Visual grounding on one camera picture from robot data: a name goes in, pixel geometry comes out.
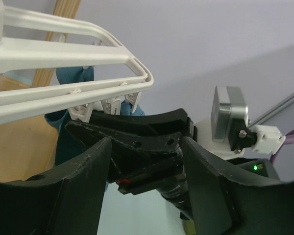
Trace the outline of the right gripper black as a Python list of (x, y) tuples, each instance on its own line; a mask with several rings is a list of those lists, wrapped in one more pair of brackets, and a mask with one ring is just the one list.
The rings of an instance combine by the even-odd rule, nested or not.
[(185, 110), (150, 116), (93, 111), (90, 123), (69, 121), (65, 128), (85, 147), (111, 139), (109, 183), (117, 183), (122, 194), (155, 189), (180, 210), (182, 219), (193, 218), (180, 141), (184, 136), (195, 140), (197, 129)]

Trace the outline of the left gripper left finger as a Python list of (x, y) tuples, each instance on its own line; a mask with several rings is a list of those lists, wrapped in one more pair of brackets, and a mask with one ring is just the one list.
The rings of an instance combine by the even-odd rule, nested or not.
[(48, 171), (0, 183), (0, 235), (95, 235), (110, 158), (103, 138)]

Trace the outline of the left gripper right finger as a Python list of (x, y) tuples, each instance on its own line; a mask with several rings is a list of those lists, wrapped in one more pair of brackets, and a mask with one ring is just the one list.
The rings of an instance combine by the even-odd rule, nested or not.
[(189, 137), (183, 159), (198, 235), (294, 235), (294, 181), (244, 170)]

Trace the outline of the dark green sock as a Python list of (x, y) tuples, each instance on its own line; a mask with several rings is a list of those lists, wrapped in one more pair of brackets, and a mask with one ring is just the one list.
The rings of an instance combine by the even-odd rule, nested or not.
[(82, 153), (84, 153), (87, 148), (77, 141), (65, 128), (65, 125), (72, 120), (70, 115), (66, 113), (63, 117), (59, 129), (59, 135), (56, 145), (55, 152), (55, 162), (54, 165), (58, 166)]

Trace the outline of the blue sock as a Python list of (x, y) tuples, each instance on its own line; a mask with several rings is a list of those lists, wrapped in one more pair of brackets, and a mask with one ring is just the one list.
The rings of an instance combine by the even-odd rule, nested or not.
[[(65, 68), (57, 68), (55, 70), (57, 80), (60, 85), (63, 84), (71, 84), (71, 83), (79, 83), (79, 82), (89, 82), (94, 81), (95, 73), (93, 67), (88, 67), (84, 69), (83, 67), (65, 67)], [(144, 111), (137, 106), (135, 112), (131, 112), (132, 105), (129, 102), (123, 101), (121, 103), (121, 115), (124, 116), (144, 116)], [(61, 110), (52, 113), (45, 114), (46, 122), (56, 129), (59, 132), (61, 123), (63, 121), (64, 115), (68, 113), (68, 110)]]

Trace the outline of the white plastic clip hanger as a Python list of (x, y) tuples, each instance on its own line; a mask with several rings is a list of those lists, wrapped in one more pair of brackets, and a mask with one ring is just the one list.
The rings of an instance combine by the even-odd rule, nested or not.
[(0, 75), (55, 69), (58, 85), (0, 92), (0, 125), (67, 110), (88, 122), (96, 102), (118, 115), (123, 101), (135, 112), (151, 72), (98, 25), (6, 6), (0, 0)]

